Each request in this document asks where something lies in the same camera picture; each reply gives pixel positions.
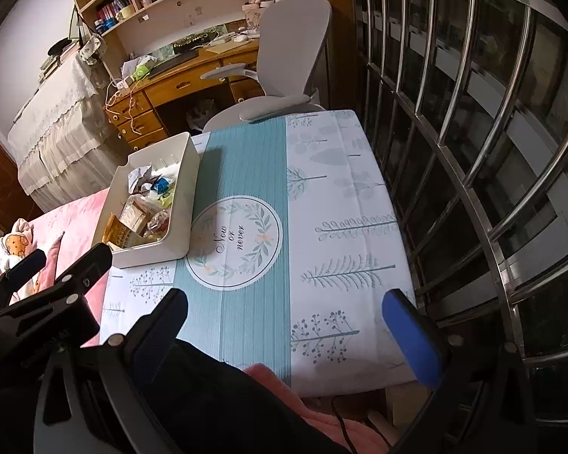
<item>blue striped tablecloth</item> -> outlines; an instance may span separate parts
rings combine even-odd
[[[244,368],[262,362],[299,394],[410,381],[380,315],[414,302],[397,222],[350,110],[290,115],[194,137],[203,155],[188,256],[110,272],[101,342],[171,285],[189,299],[179,338]]]

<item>circular printed logo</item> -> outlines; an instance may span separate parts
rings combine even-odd
[[[282,238],[282,222],[268,203],[252,196],[223,198],[192,223],[187,269],[205,287],[238,290],[269,271]]]

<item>desk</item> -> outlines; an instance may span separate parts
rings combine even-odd
[[[232,63],[246,63],[254,69],[258,51],[258,40],[252,40],[221,54],[212,53],[206,48],[198,50],[197,58],[165,71],[155,78],[144,78],[135,83],[132,100],[129,94],[120,95],[116,103],[109,107],[109,111],[106,111],[109,122],[118,129],[119,135],[136,151],[169,136],[168,128],[165,127],[166,118],[161,117],[156,107],[224,83],[229,83],[233,98],[229,105],[264,95],[259,84],[250,78],[200,79],[200,76],[207,71]]]
[[[293,114],[193,137],[201,154],[185,259],[112,268],[100,341],[172,287],[179,338],[239,368],[261,362],[301,396],[413,380],[381,316],[414,301],[387,187],[353,111]]]

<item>white plastic storage box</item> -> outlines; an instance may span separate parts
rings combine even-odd
[[[195,151],[189,133],[181,133],[130,154],[127,164],[115,170],[114,178],[105,198],[105,204],[98,218],[92,245],[101,242],[109,216],[113,213],[119,217],[122,213],[129,196],[128,173],[137,167],[152,165],[155,169],[161,169],[179,162],[181,165],[174,188],[170,224],[166,235],[158,242],[113,251],[112,264],[115,267],[128,268],[142,264],[177,260],[187,254],[191,215],[194,207],[195,182],[200,165],[200,157]]]

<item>white wall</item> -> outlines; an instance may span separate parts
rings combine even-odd
[[[127,53],[151,53],[213,25],[244,18],[247,0],[165,0],[147,10],[149,20],[131,19],[116,32]]]
[[[38,85],[50,46],[67,37],[73,0],[19,0],[0,26],[0,142]]]

